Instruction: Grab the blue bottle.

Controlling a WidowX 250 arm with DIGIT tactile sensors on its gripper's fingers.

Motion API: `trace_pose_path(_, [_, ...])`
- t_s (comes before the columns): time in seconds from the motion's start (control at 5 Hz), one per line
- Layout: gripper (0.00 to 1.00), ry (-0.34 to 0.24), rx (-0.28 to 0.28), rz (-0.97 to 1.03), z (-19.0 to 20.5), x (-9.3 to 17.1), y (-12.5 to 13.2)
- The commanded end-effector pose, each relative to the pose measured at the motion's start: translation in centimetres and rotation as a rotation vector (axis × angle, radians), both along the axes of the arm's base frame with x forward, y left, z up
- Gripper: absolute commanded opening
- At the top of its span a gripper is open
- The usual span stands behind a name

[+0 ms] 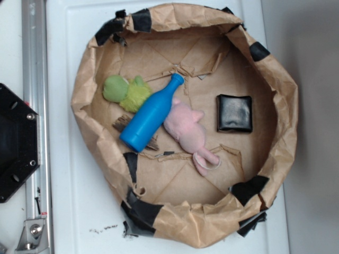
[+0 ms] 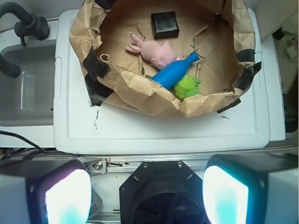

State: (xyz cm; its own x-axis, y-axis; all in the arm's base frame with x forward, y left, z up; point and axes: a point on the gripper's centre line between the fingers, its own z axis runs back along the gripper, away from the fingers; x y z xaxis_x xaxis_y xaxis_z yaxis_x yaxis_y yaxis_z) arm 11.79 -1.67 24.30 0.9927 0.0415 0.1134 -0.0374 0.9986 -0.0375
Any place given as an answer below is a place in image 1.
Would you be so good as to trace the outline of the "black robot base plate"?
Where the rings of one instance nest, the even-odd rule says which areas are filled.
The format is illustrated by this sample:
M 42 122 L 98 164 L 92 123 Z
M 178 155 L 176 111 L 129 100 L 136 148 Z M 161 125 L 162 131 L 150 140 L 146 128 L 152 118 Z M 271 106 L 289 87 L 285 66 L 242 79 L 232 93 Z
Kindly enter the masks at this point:
M 1 203 L 39 167 L 38 114 L 1 84 Z

